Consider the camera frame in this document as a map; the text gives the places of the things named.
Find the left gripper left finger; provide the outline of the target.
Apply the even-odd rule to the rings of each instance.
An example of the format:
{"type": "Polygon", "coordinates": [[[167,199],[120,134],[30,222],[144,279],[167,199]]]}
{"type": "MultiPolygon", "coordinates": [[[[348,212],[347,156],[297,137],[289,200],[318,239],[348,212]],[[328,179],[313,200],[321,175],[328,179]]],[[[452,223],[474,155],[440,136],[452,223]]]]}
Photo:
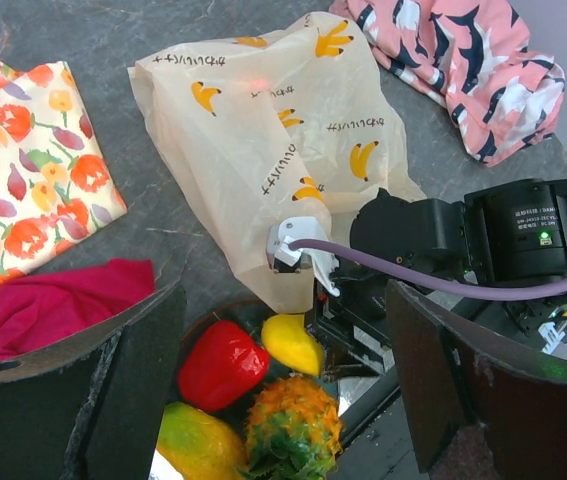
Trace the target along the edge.
{"type": "Polygon", "coordinates": [[[0,479],[146,479],[176,366],[176,283],[0,362],[0,479]]]}

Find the yellow fake mango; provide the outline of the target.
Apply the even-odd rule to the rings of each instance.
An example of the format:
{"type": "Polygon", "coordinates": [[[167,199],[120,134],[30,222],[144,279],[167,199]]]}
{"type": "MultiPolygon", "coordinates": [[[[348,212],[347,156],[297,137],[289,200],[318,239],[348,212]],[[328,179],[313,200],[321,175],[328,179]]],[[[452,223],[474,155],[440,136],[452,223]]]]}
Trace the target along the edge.
{"type": "Polygon", "coordinates": [[[305,331],[303,314],[277,314],[268,318],[261,329],[266,351],[281,364],[307,375],[321,374],[324,351],[305,331]]]}

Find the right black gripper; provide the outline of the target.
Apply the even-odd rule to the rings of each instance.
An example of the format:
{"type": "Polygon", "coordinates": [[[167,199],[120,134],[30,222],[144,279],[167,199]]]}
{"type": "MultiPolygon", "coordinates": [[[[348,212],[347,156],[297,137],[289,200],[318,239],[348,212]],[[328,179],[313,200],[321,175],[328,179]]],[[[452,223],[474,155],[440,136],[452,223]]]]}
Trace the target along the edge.
{"type": "Polygon", "coordinates": [[[354,270],[336,275],[333,295],[314,283],[313,306],[305,314],[305,331],[322,347],[320,378],[382,376],[389,368],[384,352],[391,348],[385,288],[389,277],[354,270]]]}

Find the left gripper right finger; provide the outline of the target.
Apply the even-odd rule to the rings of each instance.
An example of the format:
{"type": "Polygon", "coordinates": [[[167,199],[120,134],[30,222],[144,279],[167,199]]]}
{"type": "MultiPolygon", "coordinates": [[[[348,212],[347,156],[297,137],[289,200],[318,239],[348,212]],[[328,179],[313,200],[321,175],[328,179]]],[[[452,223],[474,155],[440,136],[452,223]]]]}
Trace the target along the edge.
{"type": "Polygon", "coordinates": [[[386,290],[418,469],[433,479],[567,479],[567,360],[386,290]]]}

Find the banana print plastic bag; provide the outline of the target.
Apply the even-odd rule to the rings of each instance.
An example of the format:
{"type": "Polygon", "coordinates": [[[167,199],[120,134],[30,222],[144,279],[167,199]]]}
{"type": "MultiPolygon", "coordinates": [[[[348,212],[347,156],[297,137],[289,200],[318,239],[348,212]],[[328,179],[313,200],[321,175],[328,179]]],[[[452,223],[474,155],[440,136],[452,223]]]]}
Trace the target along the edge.
{"type": "Polygon", "coordinates": [[[400,116],[355,22],[326,12],[284,30],[178,44],[128,71],[146,129],[234,276],[273,310],[307,311],[312,273],[269,268],[270,229],[315,218],[345,243],[380,190],[408,201],[400,116]]]}

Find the fake pineapple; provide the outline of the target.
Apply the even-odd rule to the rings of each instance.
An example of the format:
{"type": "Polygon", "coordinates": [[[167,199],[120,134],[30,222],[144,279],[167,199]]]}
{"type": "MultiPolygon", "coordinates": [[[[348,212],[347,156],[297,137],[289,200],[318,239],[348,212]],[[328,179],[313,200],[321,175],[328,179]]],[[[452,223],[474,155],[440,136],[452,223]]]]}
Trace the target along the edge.
{"type": "Polygon", "coordinates": [[[337,468],[343,423],[316,380],[292,375],[267,384],[245,427],[246,479],[325,479],[337,468]]]}

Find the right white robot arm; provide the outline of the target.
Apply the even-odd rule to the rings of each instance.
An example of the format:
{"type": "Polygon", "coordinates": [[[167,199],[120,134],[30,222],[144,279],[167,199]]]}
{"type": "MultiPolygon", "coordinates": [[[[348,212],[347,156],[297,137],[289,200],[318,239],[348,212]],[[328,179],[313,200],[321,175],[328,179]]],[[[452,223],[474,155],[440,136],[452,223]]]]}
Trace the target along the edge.
{"type": "MultiPolygon", "coordinates": [[[[409,202],[380,190],[355,216],[352,248],[438,280],[525,288],[567,277],[567,179],[526,179],[467,194],[461,201],[409,202]]],[[[343,260],[340,289],[315,290],[306,331],[324,350],[326,381],[387,371],[388,276],[343,260]]],[[[456,313],[544,353],[567,344],[567,291],[538,299],[484,300],[460,294],[456,313]]]]}

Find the red fake bell pepper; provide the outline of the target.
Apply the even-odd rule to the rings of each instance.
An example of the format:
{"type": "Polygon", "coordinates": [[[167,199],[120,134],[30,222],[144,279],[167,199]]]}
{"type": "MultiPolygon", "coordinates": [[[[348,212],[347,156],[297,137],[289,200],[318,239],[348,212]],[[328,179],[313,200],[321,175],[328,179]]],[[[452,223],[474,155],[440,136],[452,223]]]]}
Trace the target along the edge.
{"type": "Polygon", "coordinates": [[[195,343],[180,368],[182,398],[206,412],[224,409],[267,374],[270,355],[228,320],[215,322],[195,343]]]}

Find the orange green fake mango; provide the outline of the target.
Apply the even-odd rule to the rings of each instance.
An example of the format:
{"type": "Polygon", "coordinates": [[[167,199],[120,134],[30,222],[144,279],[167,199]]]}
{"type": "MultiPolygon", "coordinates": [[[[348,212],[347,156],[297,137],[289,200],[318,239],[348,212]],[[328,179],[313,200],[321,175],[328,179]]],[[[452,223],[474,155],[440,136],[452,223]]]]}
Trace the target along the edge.
{"type": "Polygon", "coordinates": [[[156,450],[184,479],[243,479],[242,439],[225,422],[182,402],[162,415],[156,450]]]}

